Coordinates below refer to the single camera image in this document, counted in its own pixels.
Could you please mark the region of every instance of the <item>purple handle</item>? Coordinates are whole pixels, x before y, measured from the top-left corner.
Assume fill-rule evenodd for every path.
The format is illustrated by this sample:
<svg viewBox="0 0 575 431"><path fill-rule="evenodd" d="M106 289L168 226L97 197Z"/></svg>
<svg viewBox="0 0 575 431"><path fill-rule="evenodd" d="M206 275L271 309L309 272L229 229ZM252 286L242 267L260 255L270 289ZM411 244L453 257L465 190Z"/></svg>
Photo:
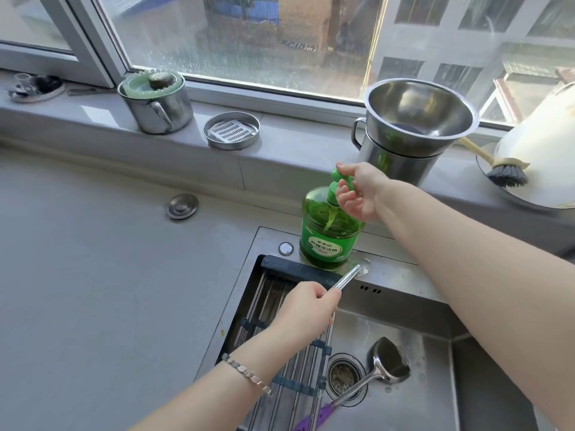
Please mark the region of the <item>purple handle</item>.
<svg viewBox="0 0 575 431"><path fill-rule="evenodd" d="M329 416L334 412L335 408L333 404L324 405L320 409L320 414L317 418L317 428L322 426ZM297 427L293 431L309 431L309 416L297 424Z"/></svg>

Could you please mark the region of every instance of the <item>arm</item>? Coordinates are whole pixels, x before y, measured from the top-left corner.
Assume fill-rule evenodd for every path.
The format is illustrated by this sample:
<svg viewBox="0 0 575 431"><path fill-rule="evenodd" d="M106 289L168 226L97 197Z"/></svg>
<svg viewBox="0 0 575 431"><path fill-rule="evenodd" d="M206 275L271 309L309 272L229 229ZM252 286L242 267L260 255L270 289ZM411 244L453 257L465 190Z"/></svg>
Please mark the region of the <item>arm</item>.
<svg viewBox="0 0 575 431"><path fill-rule="evenodd" d="M560 430L575 428L575 266L370 165L340 172L364 192L340 184L343 208L379 217L531 402Z"/></svg>
<svg viewBox="0 0 575 431"><path fill-rule="evenodd" d="M271 326L231 357L269 384L292 355L324 331L340 297L341 290L326 293L318 283L299 283L286 296ZM221 362L131 431L233 431L262 393L255 383Z"/></svg>

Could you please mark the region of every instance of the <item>silver bracelet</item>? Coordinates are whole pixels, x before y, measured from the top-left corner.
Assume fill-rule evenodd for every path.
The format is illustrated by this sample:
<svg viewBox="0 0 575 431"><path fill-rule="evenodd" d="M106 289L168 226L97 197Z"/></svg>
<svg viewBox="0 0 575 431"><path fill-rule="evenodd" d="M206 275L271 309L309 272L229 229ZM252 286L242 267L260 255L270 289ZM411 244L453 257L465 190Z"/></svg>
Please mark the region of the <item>silver bracelet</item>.
<svg viewBox="0 0 575 431"><path fill-rule="evenodd" d="M248 378L252 382L256 383L256 385L263 390L263 392L271 398L271 389L269 386L266 386L262 383L262 380L254 375L253 372L250 372L246 366L242 366L237 361L235 361L232 357L228 354L224 353L221 356L221 359L228 363L234 369L237 369L238 372L244 375L244 377Z"/></svg>

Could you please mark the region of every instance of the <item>green dish soap bottle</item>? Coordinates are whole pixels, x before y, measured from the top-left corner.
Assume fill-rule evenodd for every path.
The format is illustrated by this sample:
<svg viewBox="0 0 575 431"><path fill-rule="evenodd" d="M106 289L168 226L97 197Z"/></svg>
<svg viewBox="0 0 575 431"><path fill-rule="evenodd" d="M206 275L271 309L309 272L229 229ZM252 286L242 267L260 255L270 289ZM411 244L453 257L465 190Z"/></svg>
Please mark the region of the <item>green dish soap bottle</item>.
<svg viewBox="0 0 575 431"><path fill-rule="evenodd" d="M353 177L341 175L337 169L331 173L334 182L329 187L310 191L301 203L304 213L299 251L313 265L322 269L335 269L344 264L351 254L359 232L365 223L352 218L338 205L335 191L338 181L344 179L353 190Z"/></svg>

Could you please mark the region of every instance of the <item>brush with wooden handle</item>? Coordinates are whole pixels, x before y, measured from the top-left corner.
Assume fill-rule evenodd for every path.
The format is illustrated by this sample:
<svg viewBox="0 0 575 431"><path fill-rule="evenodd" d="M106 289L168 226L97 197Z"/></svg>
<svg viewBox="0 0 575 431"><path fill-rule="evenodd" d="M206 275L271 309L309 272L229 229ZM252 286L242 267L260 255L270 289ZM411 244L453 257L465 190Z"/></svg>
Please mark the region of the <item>brush with wooden handle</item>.
<svg viewBox="0 0 575 431"><path fill-rule="evenodd" d="M487 151L483 150L466 137L459 139L462 144L477 154L491 166L491 171L487 173L487 178L499 187L520 187L529 183L527 175L523 172L529 164L519 159L507 157L496 159Z"/></svg>

